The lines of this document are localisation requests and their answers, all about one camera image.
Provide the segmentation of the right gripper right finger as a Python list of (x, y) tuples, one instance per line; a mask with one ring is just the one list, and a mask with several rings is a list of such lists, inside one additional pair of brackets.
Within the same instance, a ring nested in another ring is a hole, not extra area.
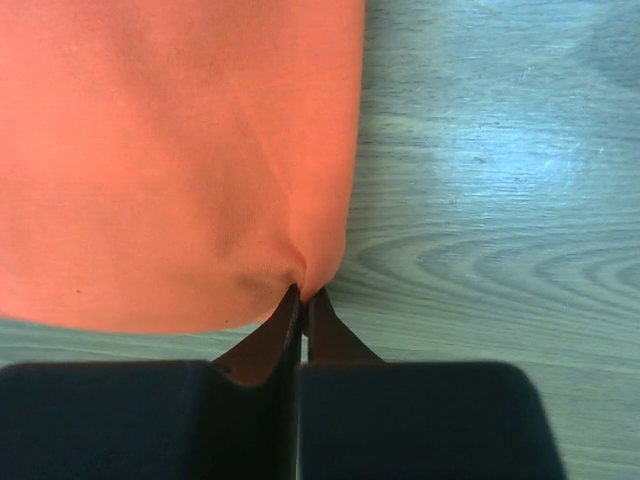
[(562, 479), (538, 390), (495, 361), (392, 363), (308, 304), (301, 369), (305, 479)]

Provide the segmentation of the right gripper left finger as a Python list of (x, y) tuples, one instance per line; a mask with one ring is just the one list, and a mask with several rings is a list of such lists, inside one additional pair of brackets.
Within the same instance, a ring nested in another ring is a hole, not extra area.
[(21, 363), (1, 371), (5, 479), (291, 479), (301, 303), (213, 361)]

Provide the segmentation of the orange t-shirt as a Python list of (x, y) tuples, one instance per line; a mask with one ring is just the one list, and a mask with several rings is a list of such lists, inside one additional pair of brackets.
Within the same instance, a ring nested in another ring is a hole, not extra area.
[(361, 1), (5, 1), (1, 313), (183, 333), (336, 274)]

